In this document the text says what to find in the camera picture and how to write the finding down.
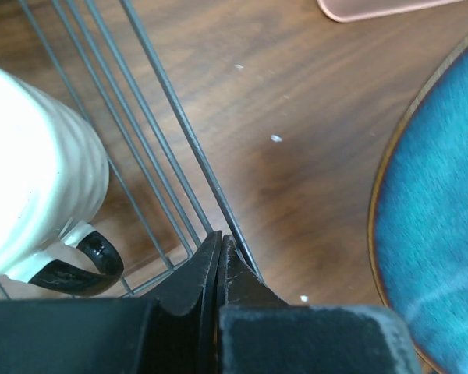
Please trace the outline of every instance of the blue round mat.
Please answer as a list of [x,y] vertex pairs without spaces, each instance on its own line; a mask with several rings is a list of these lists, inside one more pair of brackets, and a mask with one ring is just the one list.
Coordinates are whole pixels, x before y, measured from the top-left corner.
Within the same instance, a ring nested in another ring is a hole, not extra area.
[[468,37],[396,129],[368,231],[384,303],[436,369],[468,374]]

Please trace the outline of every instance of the brown trim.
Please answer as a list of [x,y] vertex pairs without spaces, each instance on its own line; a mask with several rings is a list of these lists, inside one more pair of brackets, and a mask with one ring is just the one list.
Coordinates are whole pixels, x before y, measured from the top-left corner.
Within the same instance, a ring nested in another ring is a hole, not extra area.
[[[376,178],[374,180],[373,192],[371,193],[370,198],[370,207],[369,207],[369,217],[367,218],[367,244],[369,247],[369,259],[371,270],[373,271],[374,283],[378,293],[380,294],[381,301],[386,305],[390,306],[388,301],[385,286],[381,278],[380,270],[378,269],[377,259],[376,259],[376,248],[374,247],[374,219],[376,217],[376,206],[378,203],[378,196],[380,193],[380,187],[385,176],[387,166],[392,158],[393,152],[399,143],[401,135],[406,130],[408,124],[410,123],[411,118],[414,113],[417,111],[420,104],[423,102],[424,98],[428,95],[431,89],[435,86],[438,80],[445,74],[449,67],[458,59],[459,56],[468,48],[468,35],[457,45],[457,47],[451,52],[451,54],[443,61],[443,63],[438,67],[433,76],[425,83],[424,87],[417,94],[413,103],[408,107],[406,113],[402,117],[400,123],[395,128],[395,131],[392,135],[392,138],[388,141],[388,145],[381,157],[381,162],[378,167]],[[441,369],[429,358],[423,351],[421,351],[417,346],[416,350],[418,354],[435,368],[438,372],[443,373]]]

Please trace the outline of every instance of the black mug handle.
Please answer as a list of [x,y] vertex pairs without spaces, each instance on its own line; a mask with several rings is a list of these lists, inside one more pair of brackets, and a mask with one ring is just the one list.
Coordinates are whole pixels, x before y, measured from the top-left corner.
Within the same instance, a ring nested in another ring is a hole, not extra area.
[[124,266],[121,257],[98,231],[88,234],[76,248],[87,255],[100,274],[55,259],[28,283],[65,294],[95,296],[110,288],[122,276]]

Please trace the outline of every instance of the metal wire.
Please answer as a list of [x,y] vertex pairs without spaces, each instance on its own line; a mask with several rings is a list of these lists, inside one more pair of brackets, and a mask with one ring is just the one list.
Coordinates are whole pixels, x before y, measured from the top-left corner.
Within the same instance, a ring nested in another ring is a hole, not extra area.
[[137,15],[137,12],[135,11],[130,0],[119,0],[119,2],[121,3],[123,10],[125,10],[126,16],[132,25],[133,31],[139,39],[140,45],[144,49],[147,59],[153,67],[154,74],[156,74],[156,77],[161,84],[161,88],[165,92],[168,102],[170,103],[170,106],[172,107],[172,110],[175,113],[177,120],[179,121],[180,127],[182,127],[182,130],[184,131],[187,142],[191,146],[194,152],[194,156],[196,157],[197,162],[199,163],[201,170],[204,173],[204,176],[207,179],[207,182],[218,202],[218,205],[220,206],[220,209],[222,210],[222,213],[227,220],[227,224],[232,231],[232,235],[236,240],[236,244],[243,254],[246,263],[251,266],[257,276],[262,279],[261,272],[258,269],[257,263],[255,262],[250,248],[248,247],[248,243],[246,242],[246,239],[241,232],[241,228],[239,227],[239,224],[234,217],[234,213],[232,212],[232,209],[227,202],[227,199],[225,198],[224,192],[218,183],[217,177],[215,176],[215,173],[213,172],[213,169],[211,168],[211,165],[208,162],[203,149],[201,148],[196,134],[194,133],[193,128],[189,123],[189,119],[187,119],[186,112],[183,110],[175,90],[173,90],[170,79],[166,75],[165,69],[163,68],[163,65],[161,64],[161,61],[158,57],[158,53],[156,53],[151,40],[147,36],[144,25],[140,21],[140,18]]
[[[125,11],[127,17],[129,18],[130,24],[142,46],[144,49],[144,52],[158,78],[159,83],[161,84],[161,87],[163,88],[165,95],[168,99],[168,102],[170,103],[172,110],[175,113],[175,116],[177,117],[179,124],[184,132],[184,135],[189,143],[189,145],[192,148],[192,151],[194,153],[195,158],[197,159],[202,172],[205,175],[205,178],[207,179],[207,182],[209,186],[211,187],[214,197],[216,198],[222,213],[225,216],[225,219],[229,225],[229,227],[232,230],[232,233],[237,241],[237,244],[245,257],[246,262],[252,266],[254,271],[257,273],[259,277],[260,271],[257,268],[256,263],[254,262],[254,258],[252,257],[250,250],[247,246],[246,240],[243,237],[243,234],[241,233],[241,230],[239,228],[239,225],[234,218],[234,215],[232,213],[232,210],[230,206],[227,204],[227,200],[225,198],[225,195],[222,192],[222,189],[220,188],[220,185],[218,184],[218,180],[215,177],[215,174],[213,173],[210,164],[207,161],[206,156],[204,155],[203,150],[200,147],[200,144],[197,140],[197,137],[195,136],[192,127],[185,115],[185,112],[182,108],[182,106],[179,103],[179,100],[176,96],[175,91],[172,89],[172,85],[168,79],[168,77],[165,74],[165,71],[163,69],[163,66],[161,65],[158,55],[156,51],[154,50],[149,38],[146,35],[145,29],[139,20],[137,13],[135,12],[135,9],[133,6],[130,4],[128,0],[120,0],[121,5],[123,10]],[[89,115],[87,109],[84,107],[80,97],[76,93],[76,91],[73,88],[73,85],[71,81],[69,80],[68,76],[66,75],[66,72],[64,71],[63,67],[61,66],[59,60],[57,59],[53,48],[51,45],[48,43],[48,40],[46,36],[44,35],[43,31],[41,30],[40,26],[38,25],[36,19],[34,18],[32,12],[30,11],[30,8],[27,5],[27,0],[18,0],[18,3],[20,4],[24,14],[30,21],[31,26],[34,28],[35,33],[38,35],[42,45],[44,46],[45,51],[47,52],[49,58],[51,59],[54,67],[57,69],[59,75],[61,76],[64,84],[66,85],[67,90],[69,91],[71,97],[75,101],[76,106],[78,107],[78,110],[80,114],[91,124],[93,125],[93,120],[91,116]],[[109,31],[108,27],[105,24],[105,21],[99,12],[97,6],[95,5],[94,0],[86,0],[84,2],[87,5],[87,8],[91,14],[91,17],[95,24],[97,25],[97,28],[101,32],[102,37],[104,38],[105,43],[109,47],[110,52],[112,53],[113,58],[115,59],[119,70],[123,74],[125,81],[129,85],[129,88],[132,90],[132,94],[136,99],[136,102],[139,104],[140,110],[144,113],[144,117],[147,121],[147,124],[151,127],[151,130],[153,131],[154,135],[156,136],[156,139],[158,140],[162,150],[165,153],[165,156],[170,163],[172,170],[174,171],[177,179],[179,180],[180,185],[183,188],[183,191],[185,192],[185,195],[187,196],[188,200],[190,201],[190,204],[192,208],[194,209],[194,212],[199,218],[199,221],[201,225],[203,226],[204,230],[207,233],[210,233],[213,231],[213,228],[203,211],[203,208],[201,207],[201,204],[199,203],[199,200],[197,199],[192,187],[190,186],[182,168],[179,165],[179,162],[177,161],[175,154],[173,153],[171,147],[168,144],[167,139],[165,138],[165,135],[163,134],[152,110],[150,109],[148,103],[146,102],[139,85],[137,84],[133,74],[131,73],[129,66],[126,63],[126,60],[124,59],[122,53],[119,50],[119,47],[117,43],[114,40],[114,37],[112,36],[111,32]],[[156,275],[155,277],[152,277],[149,280],[146,280],[143,282],[141,285],[131,288],[126,281],[124,277],[121,278],[121,283],[122,286],[125,288],[126,293],[123,295],[123,297],[129,297],[133,296],[146,288],[149,288],[153,284],[156,284],[159,281],[162,281],[165,279],[167,276],[169,276],[171,273],[173,273],[178,267],[182,266],[193,254],[193,251],[190,247],[189,242],[187,241],[185,235],[182,233],[182,230],[180,226],[178,225],[174,214],[172,211],[169,209],[167,203],[165,202],[165,198],[161,194],[160,189],[156,185],[155,180],[152,178],[149,170],[146,167],[146,164],[144,163],[144,160],[142,157],[139,155],[139,151],[135,147],[134,142],[132,141],[131,135],[128,133],[123,120],[121,119],[112,99],[109,97],[108,92],[106,91],[104,85],[102,84],[98,74],[96,73],[96,70],[93,66],[93,64],[90,61],[90,58],[88,54],[85,51],[84,46],[82,45],[82,42],[80,41],[80,38],[78,37],[76,31],[73,28],[73,25],[69,21],[68,16],[66,15],[66,12],[64,11],[63,7],[61,6],[61,3],[59,0],[52,0],[52,4],[54,6],[55,11],[58,14],[59,19],[61,20],[63,26],[65,27],[67,34],[71,38],[74,46],[76,47],[78,53],[80,54],[80,57],[83,60],[83,63],[85,64],[87,71],[89,72],[92,80],[94,81],[95,86],[97,87],[97,90],[99,91],[100,95],[102,96],[104,103],[111,113],[113,119],[115,120],[116,125],[119,128],[119,131],[122,133],[122,136],[124,140],[126,141],[126,144],[128,145],[130,152],[132,153],[133,157],[135,158],[137,164],[140,167],[140,170],[143,172],[144,177],[146,178],[148,184],[150,187],[153,189],[154,194],[156,195],[156,198],[158,202],[161,205],[161,208],[165,212],[165,215],[167,216],[168,220],[170,221],[170,224],[173,226],[177,237],[179,238],[180,242],[183,245],[183,248],[186,250],[187,253],[187,258],[180,263],[177,263],[176,265],[173,265],[172,261],[166,256],[165,251],[163,248],[160,246],[160,243],[158,242],[156,236],[154,235],[154,232],[151,229],[151,226],[148,224],[146,218],[142,214],[142,211],[140,210],[134,196],[130,192],[127,184],[125,183],[121,173],[119,172],[118,168],[115,166],[115,162],[111,157],[108,155],[108,161],[109,165],[119,181],[119,184],[122,186],[123,192],[126,194],[127,198],[130,201],[130,204],[132,205],[132,208],[136,212],[136,215],[139,217],[140,221],[142,222],[144,229],[151,239],[154,247],[156,248],[157,252],[159,253],[160,257],[165,263],[166,266],[166,271],[160,273],[159,275]],[[71,15],[73,16],[76,25],[80,28],[80,31],[85,39],[85,41],[88,43],[88,46],[90,48],[91,54],[95,57],[95,60],[97,61],[97,64],[101,68],[101,71],[104,74],[104,77],[109,83],[109,86],[111,87],[112,91],[114,92],[119,105],[125,112],[125,115],[132,126],[133,130],[135,131],[137,138],[140,142],[140,145],[143,147],[144,152],[151,162],[154,171],[156,172],[161,184],[165,188],[165,191],[172,202],[172,205],[175,207],[176,212],[179,214],[182,222],[184,223],[184,227],[186,228],[187,232],[189,233],[190,237],[192,238],[194,244],[196,246],[199,246],[200,244],[200,239],[198,237],[198,234],[196,230],[194,229],[189,217],[186,215],[185,210],[183,209],[183,206],[181,205],[179,199],[177,198],[176,193],[174,192],[171,183],[169,182],[165,172],[163,171],[160,163],[158,162],[158,159],[154,155],[153,150],[151,149],[151,146],[149,142],[146,139],[146,136],[144,135],[144,132],[142,128],[140,127],[140,124],[138,123],[135,114],[132,112],[129,103],[125,97],[125,95],[122,92],[122,89],[119,87],[117,80],[115,76],[113,75],[111,69],[108,66],[108,63],[105,61],[104,57],[102,56],[102,53],[97,45],[97,43],[94,41],[94,38],[91,34],[91,32],[88,30],[88,27],[83,19],[83,17],[80,14],[80,11],[76,5],[76,3],[73,0],[66,0],[62,4],[67,4],[69,11]],[[6,289],[4,286],[0,283],[0,294],[2,295],[3,298],[10,298],[9,294],[7,293]]]

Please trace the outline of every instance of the white speck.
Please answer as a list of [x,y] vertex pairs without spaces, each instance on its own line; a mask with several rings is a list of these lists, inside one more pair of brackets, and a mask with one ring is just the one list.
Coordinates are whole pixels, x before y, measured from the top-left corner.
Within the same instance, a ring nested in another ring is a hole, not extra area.
[[277,135],[271,135],[271,140],[274,142],[274,143],[280,143],[282,141],[282,137],[281,136],[277,136]]

